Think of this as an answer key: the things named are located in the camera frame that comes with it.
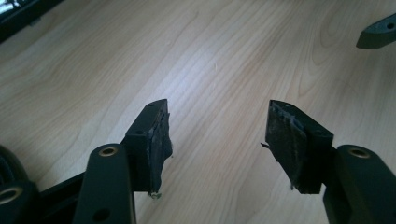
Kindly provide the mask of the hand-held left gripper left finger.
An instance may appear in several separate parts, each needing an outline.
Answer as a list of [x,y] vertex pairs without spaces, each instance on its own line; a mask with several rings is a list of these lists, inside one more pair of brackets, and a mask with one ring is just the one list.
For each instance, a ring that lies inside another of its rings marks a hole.
[[173,154],[169,117],[166,99],[149,103],[121,141],[128,155],[133,191],[152,194],[161,187],[164,162]]

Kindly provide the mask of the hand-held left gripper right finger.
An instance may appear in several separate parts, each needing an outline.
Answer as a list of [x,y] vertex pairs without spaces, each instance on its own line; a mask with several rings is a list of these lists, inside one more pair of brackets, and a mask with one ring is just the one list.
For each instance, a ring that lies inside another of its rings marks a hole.
[[269,102],[265,142],[302,194],[319,194],[335,149],[333,134],[295,105]]

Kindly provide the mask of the black shoe rack red top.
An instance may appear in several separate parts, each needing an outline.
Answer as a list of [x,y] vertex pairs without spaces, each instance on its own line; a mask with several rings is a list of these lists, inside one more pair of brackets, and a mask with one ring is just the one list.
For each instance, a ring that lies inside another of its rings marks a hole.
[[0,44],[63,0],[0,0]]

